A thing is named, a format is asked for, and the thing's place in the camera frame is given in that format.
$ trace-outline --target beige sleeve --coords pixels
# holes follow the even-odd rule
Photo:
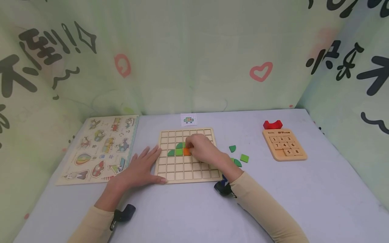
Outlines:
[[[242,206],[266,230],[275,243],[307,243],[297,222],[249,174],[244,172],[231,189]]]
[[[112,234],[109,227],[113,218],[113,212],[90,207],[68,243],[107,243]]]

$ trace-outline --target white table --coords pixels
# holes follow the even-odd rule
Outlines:
[[[388,212],[306,110],[200,113],[197,118],[197,127],[213,127],[220,150],[229,152],[228,146],[236,145],[232,157],[250,156],[243,169],[292,215],[311,243],[389,242]],[[275,161],[262,136],[265,120],[281,120],[291,129],[308,160]],[[141,116],[133,152],[157,144],[164,129],[181,129],[180,115]],[[103,192],[105,184],[55,186],[63,166],[62,161],[16,243],[66,242]],[[129,223],[117,227],[111,242],[272,242],[234,199],[221,197],[214,184],[152,185],[131,192],[124,205],[137,210]]]

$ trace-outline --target right hand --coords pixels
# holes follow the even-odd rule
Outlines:
[[[203,134],[193,134],[186,138],[185,147],[199,161],[206,162],[219,169],[229,182],[239,178],[243,171],[231,161],[228,154],[221,152]]]

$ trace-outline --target wooden number puzzle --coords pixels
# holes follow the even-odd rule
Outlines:
[[[165,177],[167,184],[189,182],[214,182],[222,180],[222,174],[215,167],[198,161],[185,148],[185,140],[192,134],[204,134],[216,146],[212,128],[196,128],[162,131],[159,146],[162,149],[157,159],[155,175]]]
[[[277,161],[306,160],[307,154],[289,129],[265,129],[263,136]]]
[[[88,118],[56,185],[107,182],[130,163],[138,115]]]

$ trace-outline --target left hand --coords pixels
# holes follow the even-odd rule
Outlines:
[[[150,174],[151,166],[161,154],[161,149],[157,145],[150,152],[149,150],[150,147],[146,147],[139,157],[134,154],[129,166],[109,180],[107,187],[125,192],[130,188],[151,183],[165,184],[167,182],[165,178]]]
[[[167,182],[163,177],[150,174],[151,166],[159,157],[161,149],[157,145],[150,152],[149,150],[150,147],[147,147],[139,156],[134,154],[130,165],[109,180],[103,194],[95,203],[96,208],[113,212],[128,189],[151,183],[165,184]]]

